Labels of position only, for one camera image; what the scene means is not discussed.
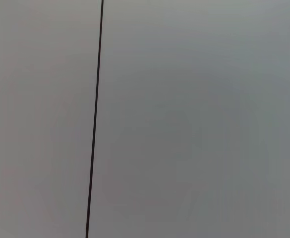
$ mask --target thin black line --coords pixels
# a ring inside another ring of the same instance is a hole
[[[89,226],[90,226],[92,177],[93,177],[94,150],[95,150],[95,132],[96,132],[96,114],[97,114],[97,102],[98,102],[98,96],[99,96],[99,78],[100,78],[100,62],[101,62],[101,42],[102,42],[102,26],[103,26],[103,8],[104,8],[104,0],[102,0],[102,3],[101,3],[101,20],[100,20],[100,37],[99,37],[99,56],[98,56],[98,61],[97,61],[96,94],[95,94],[95,106],[94,106],[94,122],[93,122],[93,139],[92,139],[90,185],[89,185],[89,198],[88,198],[88,203],[87,203],[85,238],[88,238],[89,237]]]

